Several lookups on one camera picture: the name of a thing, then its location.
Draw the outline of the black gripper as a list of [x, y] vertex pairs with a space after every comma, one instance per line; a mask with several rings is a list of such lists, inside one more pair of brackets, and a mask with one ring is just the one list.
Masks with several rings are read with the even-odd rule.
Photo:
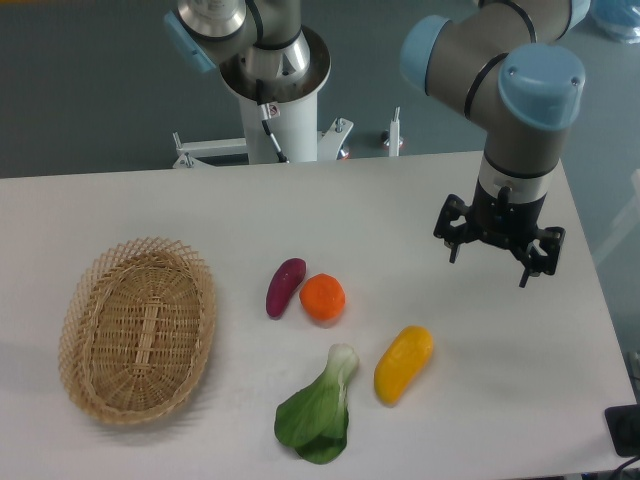
[[519, 287], [525, 288], [531, 277], [555, 274], [566, 236], [562, 227], [538, 228], [548, 189], [548, 174], [520, 178], [481, 165], [472, 207], [449, 194], [433, 234], [449, 249], [451, 264], [462, 245], [475, 241], [475, 231], [484, 243], [511, 248], [523, 266]]

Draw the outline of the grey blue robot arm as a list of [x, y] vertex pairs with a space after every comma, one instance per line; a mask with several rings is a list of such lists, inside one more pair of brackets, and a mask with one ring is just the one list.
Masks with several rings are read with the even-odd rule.
[[[462, 23], [432, 15], [407, 34], [408, 83], [486, 132], [473, 200], [449, 196], [434, 234], [452, 253], [474, 241], [507, 250], [525, 278], [555, 273], [565, 232], [538, 218], [578, 116], [581, 61], [557, 40], [581, 21], [585, 1], [483, 1]], [[350, 131], [317, 128], [329, 77], [324, 41], [297, 1], [181, 1], [164, 18], [196, 69], [218, 69], [241, 108], [250, 162], [334, 161]]]

